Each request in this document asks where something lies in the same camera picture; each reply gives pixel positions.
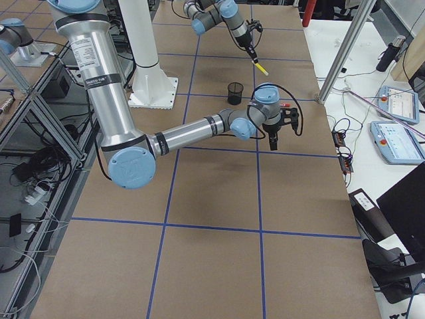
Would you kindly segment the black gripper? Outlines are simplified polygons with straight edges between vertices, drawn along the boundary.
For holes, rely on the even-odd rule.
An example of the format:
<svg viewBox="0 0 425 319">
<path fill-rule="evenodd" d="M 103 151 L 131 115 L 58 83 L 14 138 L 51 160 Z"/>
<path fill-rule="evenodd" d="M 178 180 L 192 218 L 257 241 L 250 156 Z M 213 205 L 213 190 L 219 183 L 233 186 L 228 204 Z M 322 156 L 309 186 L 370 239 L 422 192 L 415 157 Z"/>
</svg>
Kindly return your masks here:
<svg viewBox="0 0 425 319">
<path fill-rule="evenodd" d="M 254 46 L 252 45 L 252 36 L 251 36 L 250 32 L 247 31 L 243 35 L 240 35 L 238 37 L 235 36 L 234 38 L 236 39 L 236 42 L 238 43 L 238 45 L 241 48 L 243 48 L 244 50 L 246 50 L 247 54 L 251 58 L 251 61 L 254 64 L 257 64 L 258 63 L 258 56 L 256 54 Z"/>
<path fill-rule="evenodd" d="M 268 134 L 268 142 L 271 151 L 276 151 L 278 149 L 278 132 L 281 127 L 282 125 L 279 123 L 272 125 L 262 124 L 263 130 Z"/>
</svg>

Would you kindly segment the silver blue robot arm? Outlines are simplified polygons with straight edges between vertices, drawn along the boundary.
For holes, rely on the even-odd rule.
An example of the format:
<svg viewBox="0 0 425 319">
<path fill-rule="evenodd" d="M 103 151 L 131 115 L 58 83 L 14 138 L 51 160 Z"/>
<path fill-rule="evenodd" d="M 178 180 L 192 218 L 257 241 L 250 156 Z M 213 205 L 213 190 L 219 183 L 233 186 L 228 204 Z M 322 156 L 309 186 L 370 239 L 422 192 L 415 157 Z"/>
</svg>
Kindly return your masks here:
<svg viewBox="0 0 425 319">
<path fill-rule="evenodd" d="M 231 131 L 247 140 L 265 129 L 271 144 L 283 122 L 280 96 L 271 84 L 254 91 L 245 110 L 217 114 L 152 136 L 138 130 L 131 107 L 171 108 L 178 80 L 159 65 L 148 5 L 120 1 L 136 70 L 133 92 L 127 95 L 118 56 L 109 33 L 110 20 L 102 1 L 50 1 L 56 31 L 66 37 L 92 101 L 103 133 L 101 149 L 111 180 L 125 189 L 147 185 L 154 177 L 156 159 L 173 150 Z"/>
<path fill-rule="evenodd" d="M 235 45 L 248 54 L 253 64 L 259 63 L 252 33 L 262 35 L 262 24 L 244 19 L 235 1 L 185 1 L 183 12 L 198 36 L 224 23 Z"/>
</svg>

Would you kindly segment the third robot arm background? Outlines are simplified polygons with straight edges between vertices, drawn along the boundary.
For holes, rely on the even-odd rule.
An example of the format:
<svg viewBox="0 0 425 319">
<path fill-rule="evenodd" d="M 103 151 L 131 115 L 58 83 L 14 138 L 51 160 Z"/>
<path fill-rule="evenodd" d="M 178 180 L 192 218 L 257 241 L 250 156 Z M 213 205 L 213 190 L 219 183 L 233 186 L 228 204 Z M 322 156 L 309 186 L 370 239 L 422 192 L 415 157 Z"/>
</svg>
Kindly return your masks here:
<svg viewBox="0 0 425 319">
<path fill-rule="evenodd" d="M 34 40 L 22 20 L 1 21 L 1 50 L 16 66 L 40 67 L 55 49 L 55 44 Z"/>
</svg>

